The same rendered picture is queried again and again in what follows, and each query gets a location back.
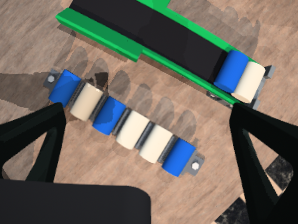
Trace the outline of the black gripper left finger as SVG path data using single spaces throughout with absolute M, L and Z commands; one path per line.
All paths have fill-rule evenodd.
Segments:
M 47 132 L 26 181 L 54 182 L 60 157 L 66 117 L 56 102 L 18 119 L 0 124 L 0 178 L 5 162 Z

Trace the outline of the cream plastic bar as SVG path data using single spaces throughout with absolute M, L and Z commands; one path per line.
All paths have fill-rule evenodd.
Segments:
M 86 82 L 70 113 L 83 121 L 87 121 L 103 93 Z
M 248 61 L 244 72 L 231 95 L 242 102 L 251 103 L 264 73 L 264 67 L 258 63 Z

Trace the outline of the blue plastic bar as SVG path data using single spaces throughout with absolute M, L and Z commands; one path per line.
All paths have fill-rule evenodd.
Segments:
M 223 91 L 233 93 L 248 63 L 248 57 L 236 50 L 230 50 L 214 85 Z
M 178 177 L 194 150 L 194 146 L 178 138 L 161 167 L 168 173 Z
M 65 108 L 81 80 L 73 73 L 64 70 L 48 99 L 53 103 L 62 102 Z
M 108 97 L 92 126 L 103 134 L 110 135 L 126 105 Z

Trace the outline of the cream plastic cylinder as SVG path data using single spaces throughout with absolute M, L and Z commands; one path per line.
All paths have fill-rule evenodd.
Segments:
M 115 140 L 128 149 L 133 149 L 149 119 L 132 110 Z
M 146 160 L 156 163 L 172 135 L 166 129 L 155 124 L 138 154 Z

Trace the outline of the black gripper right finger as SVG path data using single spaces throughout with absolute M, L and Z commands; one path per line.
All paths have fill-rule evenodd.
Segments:
M 241 103 L 233 104 L 229 126 L 250 224 L 298 224 L 298 126 Z M 248 132 L 292 165 L 293 178 L 280 198 Z

